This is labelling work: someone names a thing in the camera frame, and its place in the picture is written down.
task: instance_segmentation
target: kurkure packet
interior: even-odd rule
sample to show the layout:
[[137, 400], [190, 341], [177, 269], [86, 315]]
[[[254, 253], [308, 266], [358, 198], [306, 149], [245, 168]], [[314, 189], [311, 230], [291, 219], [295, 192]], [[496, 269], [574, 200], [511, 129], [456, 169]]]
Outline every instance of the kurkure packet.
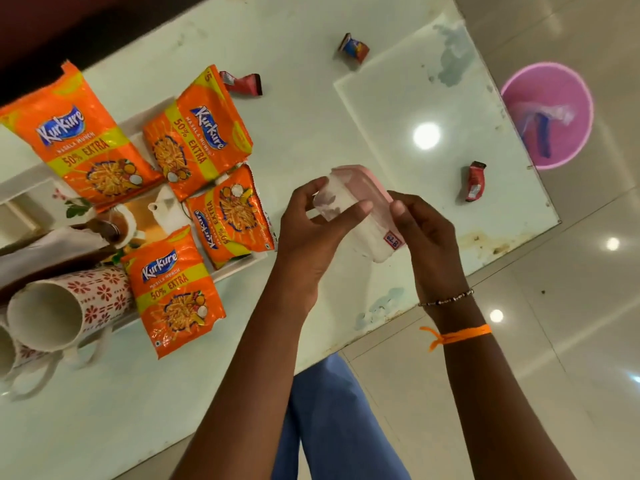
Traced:
[[144, 135], [180, 201], [245, 161], [253, 147], [216, 66], [146, 124]]
[[143, 246], [122, 263], [158, 358], [204, 335], [226, 316], [191, 227]]
[[187, 199], [187, 206], [216, 269], [234, 257], [274, 248], [269, 220], [247, 165], [237, 168], [220, 185]]
[[162, 181], [71, 62], [50, 86], [0, 109], [0, 122], [101, 212]]

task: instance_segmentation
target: blue pants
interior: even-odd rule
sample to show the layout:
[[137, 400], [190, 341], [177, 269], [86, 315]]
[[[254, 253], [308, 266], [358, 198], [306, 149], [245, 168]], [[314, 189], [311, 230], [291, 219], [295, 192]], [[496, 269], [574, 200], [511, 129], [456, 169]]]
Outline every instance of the blue pants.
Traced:
[[272, 480], [297, 480], [300, 441], [313, 480], [410, 478], [338, 354], [294, 377]]

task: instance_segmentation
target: white table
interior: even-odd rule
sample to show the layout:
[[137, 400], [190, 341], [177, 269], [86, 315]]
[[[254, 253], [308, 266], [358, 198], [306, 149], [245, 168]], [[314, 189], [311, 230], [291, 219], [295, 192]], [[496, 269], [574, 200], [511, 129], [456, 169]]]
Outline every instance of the white table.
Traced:
[[[335, 54], [346, 31], [371, 47], [359, 70]], [[122, 121], [179, 94], [211, 63], [262, 75], [265, 95], [237, 106], [276, 231], [293, 188], [347, 163], [450, 218], [468, 274], [557, 224], [452, 0], [207, 0], [85, 74]], [[441, 131], [428, 151], [413, 143], [423, 122]], [[0, 148], [5, 177], [38, 163], [6, 131]], [[487, 164], [486, 192], [460, 202], [473, 160]], [[3, 404], [3, 478], [107, 480], [194, 432], [272, 263], [220, 282], [228, 318], [162, 361], [136, 323], [102, 363], [61, 367], [41, 395]], [[373, 264], [342, 246], [304, 326], [297, 370], [416, 303], [407, 250]]]

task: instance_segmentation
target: orange thread bracelet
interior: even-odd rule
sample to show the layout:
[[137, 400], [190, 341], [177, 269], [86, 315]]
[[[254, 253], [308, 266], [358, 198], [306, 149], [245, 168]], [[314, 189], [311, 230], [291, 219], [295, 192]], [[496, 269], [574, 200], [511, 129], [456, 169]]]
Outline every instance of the orange thread bracelet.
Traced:
[[484, 324], [475, 328], [465, 328], [464, 330], [445, 333], [444, 335], [439, 334], [437, 331], [427, 326], [421, 326], [420, 330], [430, 331], [436, 336], [436, 339], [431, 343], [431, 346], [429, 347], [429, 352], [433, 352], [433, 350], [440, 344], [453, 344], [455, 342], [460, 342], [466, 339], [473, 339], [474, 337], [480, 337], [481, 335], [491, 333], [491, 327], [488, 324]]

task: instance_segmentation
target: plastic container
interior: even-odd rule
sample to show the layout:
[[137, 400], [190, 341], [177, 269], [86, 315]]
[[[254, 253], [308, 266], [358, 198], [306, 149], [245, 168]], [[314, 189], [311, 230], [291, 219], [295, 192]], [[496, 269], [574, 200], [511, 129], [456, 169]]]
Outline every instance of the plastic container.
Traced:
[[386, 261], [404, 245], [389, 211], [391, 195], [378, 179], [362, 165], [333, 168], [327, 183], [314, 197], [314, 206], [330, 221], [361, 200], [373, 202], [371, 213], [354, 230], [358, 252], [373, 262]]
[[568, 124], [561, 121], [550, 122], [549, 158], [541, 154], [535, 125], [527, 129], [523, 140], [538, 169], [564, 165], [587, 143], [593, 126], [593, 97], [577, 72], [555, 62], [533, 64], [512, 76], [502, 88], [501, 94], [514, 121], [517, 118], [517, 104], [521, 103], [569, 107], [574, 114]]

